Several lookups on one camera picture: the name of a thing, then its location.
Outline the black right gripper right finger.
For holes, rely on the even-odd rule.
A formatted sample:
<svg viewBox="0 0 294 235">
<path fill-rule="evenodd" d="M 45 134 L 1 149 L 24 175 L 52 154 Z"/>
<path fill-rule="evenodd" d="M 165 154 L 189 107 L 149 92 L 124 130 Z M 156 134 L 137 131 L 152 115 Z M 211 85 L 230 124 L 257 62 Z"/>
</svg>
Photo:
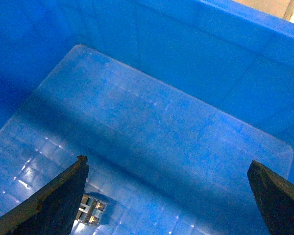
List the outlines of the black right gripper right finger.
<svg viewBox="0 0 294 235">
<path fill-rule="evenodd" d="M 269 233 L 294 235 L 294 184 L 255 160 L 247 177 Z"/>
</svg>

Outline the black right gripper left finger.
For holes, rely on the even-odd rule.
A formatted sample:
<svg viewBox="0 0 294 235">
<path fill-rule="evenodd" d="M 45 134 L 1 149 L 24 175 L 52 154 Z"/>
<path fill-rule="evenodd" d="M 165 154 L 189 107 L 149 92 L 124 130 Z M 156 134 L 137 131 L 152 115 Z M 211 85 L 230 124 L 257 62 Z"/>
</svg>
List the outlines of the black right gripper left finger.
<svg viewBox="0 0 294 235">
<path fill-rule="evenodd" d="M 48 184 L 0 217 L 0 235 L 68 235 L 89 173 L 87 157 L 78 160 Z"/>
</svg>

